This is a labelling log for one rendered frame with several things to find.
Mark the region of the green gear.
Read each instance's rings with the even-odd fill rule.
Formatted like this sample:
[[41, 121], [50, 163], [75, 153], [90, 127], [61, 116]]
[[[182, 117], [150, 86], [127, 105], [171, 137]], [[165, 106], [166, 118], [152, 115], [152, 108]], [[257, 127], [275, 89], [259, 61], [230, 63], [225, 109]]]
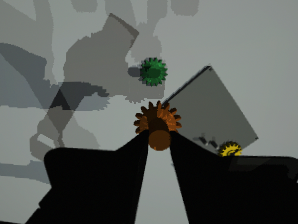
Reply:
[[168, 75], [167, 73], [165, 73], [165, 71], [168, 70], [168, 68], [164, 68], [166, 63], [162, 64], [162, 60], [157, 61], [157, 58], [155, 59], [155, 61], [153, 61], [152, 58], [150, 58], [150, 61], [145, 60], [145, 62], [146, 65], [142, 64], [144, 69], [140, 69], [140, 71], [143, 72], [140, 76], [145, 77], [142, 81], [147, 80], [146, 85], [150, 82], [151, 87], [153, 86], [153, 83], [155, 83], [156, 86], [158, 85], [158, 82], [162, 84], [161, 80], [166, 80], [164, 76]]

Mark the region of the brown gear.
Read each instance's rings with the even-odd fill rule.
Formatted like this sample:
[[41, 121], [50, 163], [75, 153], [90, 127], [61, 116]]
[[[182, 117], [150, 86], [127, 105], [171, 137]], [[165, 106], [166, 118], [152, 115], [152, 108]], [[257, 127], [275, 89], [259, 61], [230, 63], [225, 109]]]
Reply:
[[[149, 130], [149, 146], [155, 151], [164, 151], [171, 145], [170, 131], [178, 133], [176, 128], [182, 128], [182, 125], [177, 122], [181, 119], [180, 115], [174, 115], [177, 112], [176, 108], [170, 109], [170, 104], [167, 102], [162, 107], [160, 100], [158, 100], [156, 107], [149, 102], [149, 109], [141, 106], [141, 113], [136, 113], [139, 120], [134, 121], [134, 125], [138, 128], [135, 130], [136, 134], [143, 130]], [[174, 116], [173, 116], [174, 115]]]

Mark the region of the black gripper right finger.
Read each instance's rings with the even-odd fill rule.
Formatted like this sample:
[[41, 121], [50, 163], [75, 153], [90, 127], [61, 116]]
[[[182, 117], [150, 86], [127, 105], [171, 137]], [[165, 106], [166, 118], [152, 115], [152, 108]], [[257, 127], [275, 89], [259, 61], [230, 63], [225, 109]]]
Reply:
[[170, 153], [189, 224], [217, 224], [235, 180], [298, 180], [298, 159], [218, 156], [170, 131]]

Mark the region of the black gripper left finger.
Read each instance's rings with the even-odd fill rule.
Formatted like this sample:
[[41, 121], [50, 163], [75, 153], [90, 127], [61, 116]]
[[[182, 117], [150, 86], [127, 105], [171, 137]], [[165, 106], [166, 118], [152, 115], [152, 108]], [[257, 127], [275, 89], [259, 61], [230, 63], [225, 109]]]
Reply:
[[55, 183], [114, 187], [118, 190], [122, 224], [135, 224], [148, 144], [149, 130], [145, 129], [116, 151], [50, 149], [44, 165], [51, 188]]

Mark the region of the yellow gear with black stripe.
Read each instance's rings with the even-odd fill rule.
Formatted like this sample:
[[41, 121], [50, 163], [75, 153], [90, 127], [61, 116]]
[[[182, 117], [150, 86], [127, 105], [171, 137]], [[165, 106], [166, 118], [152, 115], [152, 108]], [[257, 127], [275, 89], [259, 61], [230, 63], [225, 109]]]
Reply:
[[220, 147], [221, 150], [218, 150], [219, 154], [218, 156], [230, 156], [231, 153], [233, 153], [235, 156], [242, 154], [241, 146], [238, 145], [236, 142], [231, 144], [227, 142], [227, 145], [223, 144], [224, 147]]

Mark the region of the dark grey board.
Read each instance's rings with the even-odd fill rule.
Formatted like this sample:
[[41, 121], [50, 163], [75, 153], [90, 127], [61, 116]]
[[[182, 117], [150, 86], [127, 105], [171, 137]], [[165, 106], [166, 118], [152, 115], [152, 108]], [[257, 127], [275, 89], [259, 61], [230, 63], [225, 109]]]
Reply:
[[174, 115], [181, 116], [178, 133], [216, 155], [227, 142], [236, 142], [243, 150], [259, 139], [212, 66], [167, 102], [169, 110], [176, 108]]

